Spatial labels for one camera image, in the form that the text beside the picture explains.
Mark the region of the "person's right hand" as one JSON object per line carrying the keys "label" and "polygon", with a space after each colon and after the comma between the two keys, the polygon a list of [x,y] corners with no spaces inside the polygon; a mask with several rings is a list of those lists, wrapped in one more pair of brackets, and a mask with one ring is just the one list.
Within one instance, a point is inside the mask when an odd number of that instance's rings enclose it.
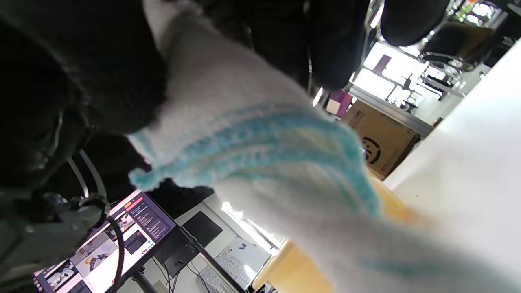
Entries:
{"label": "person's right hand", "polygon": [[[1,134],[48,138],[59,115],[126,135],[164,102],[164,65],[144,5],[152,0],[2,0]],[[368,0],[188,0],[223,35],[252,45],[298,82],[307,57],[330,89],[359,64]]]}

